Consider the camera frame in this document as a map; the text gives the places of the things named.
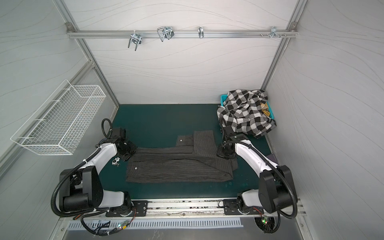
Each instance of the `checkered cloth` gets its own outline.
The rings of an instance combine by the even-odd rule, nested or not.
[[[234,90],[219,106],[217,117],[223,117],[222,125],[232,126],[234,132],[260,137],[276,127],[276,122],[266,116],[262,106],[268,100],[264,90]]]

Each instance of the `white wire basket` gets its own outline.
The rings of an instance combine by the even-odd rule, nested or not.
[[[105,97],[98,85],[65,80],[11,140],[38,155],[72,155]]]

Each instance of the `blue plastic basket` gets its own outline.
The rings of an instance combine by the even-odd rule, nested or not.
[[[227,99],[227,97],[228,97],[227,94],[223,94],[223,95],[220,96],[221,106],[224,106],[224,101]],[[273,112],[272,112],[271,106],[269,105],[268,102],[267,102],[267,104],[268,104],[268,111],[271,113],[270,118],[274,119],[275,117],[273,116]]]

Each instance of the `green table surface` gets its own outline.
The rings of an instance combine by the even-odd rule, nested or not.
[[[124,104],[119,107],[113,127],[125,128],[128,139],[138,147],[174,147],[178,135],[198,130],[213,130],[219,145],[216,110],[217,104]],[[250,140],[264,155],[271,154],[265,137]],[[101,184],[105,190],[128,191],[132,199],[236,197],[239,192],[258,189],[256,173],[241,157],[230,181],[152,184],[126,182],[128,162],[113,166],[112,159],[99,175]]]

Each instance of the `wall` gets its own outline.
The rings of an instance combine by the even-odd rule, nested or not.
[[[12,144],[12,134],[87,59],[67,37],[64,21],[50,0],[3,1],[0,21],[1,155]],[[102,87],[93,70],[81,84]],[[0,181],[1,239],[49,238],[58,220],[50,209],[50,195],[60,172],[94,151],[95,141],[102,138],[100,121],[113,111],[107,96],[71,156],[22,154]]]
[[[267,87],[314,239],[384,238],[384,2],[310,0]]]
[[[285,29],[296,0],[65,0],[81,30]],[[259,88],[279,39],[128,39],[87,43],[121,104],[219,103]]]

